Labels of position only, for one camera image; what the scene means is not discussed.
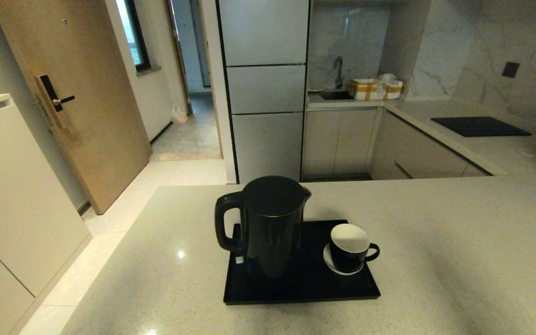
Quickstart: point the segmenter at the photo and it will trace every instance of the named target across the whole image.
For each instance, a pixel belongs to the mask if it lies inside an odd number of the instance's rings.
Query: floor
[[[104,215],[92,208],[82,216],[92,241],[63,275],[21,335],[58,335],[119,242],[158,187],[224,185],[222,159],[151,161]]]
[[[221,147],[211,94],[192,95],[188,121],[173,123],[153,143],[151,161],[219,159]]]

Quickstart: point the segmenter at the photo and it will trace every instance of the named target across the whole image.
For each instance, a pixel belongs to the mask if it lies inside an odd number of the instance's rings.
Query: electric kettle
[[[216,201],[214,224],[219,245],[244,256],[247,274],[263,288],[287,288],[295,283],[304,259],[300,252],[303,208],[311,192],[298,182],[265,176]],[[241,239],[225,234],[225,212],[241,212]]]

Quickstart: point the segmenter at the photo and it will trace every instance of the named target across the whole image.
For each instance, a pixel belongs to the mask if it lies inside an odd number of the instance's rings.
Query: refrigerator door
[[[304,64],[309,0],[219,0],[226,66]]]
[[[228,67],[232,114],[302,112],[304,65]]]
[[[285,176],[299,181],[303,113],[233,115],[239,181]]]

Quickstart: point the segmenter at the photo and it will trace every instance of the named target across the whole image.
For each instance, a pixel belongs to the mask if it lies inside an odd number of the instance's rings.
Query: plastic bag
[[[173,123],[185,123],[188,120],[188,114],[183,110],[181,105],[173,104],[173,109],[171,110],[171,121]]]

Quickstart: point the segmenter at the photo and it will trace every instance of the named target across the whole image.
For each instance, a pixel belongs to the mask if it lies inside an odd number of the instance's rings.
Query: cup
[[[376,252],[367,256],[369,249]],[[379,246],[370,243],[368,233],[360,227],[343,223],[330,231],[330,254],[338,271],[356,272],[364,261],[372,261],[379,256]]]

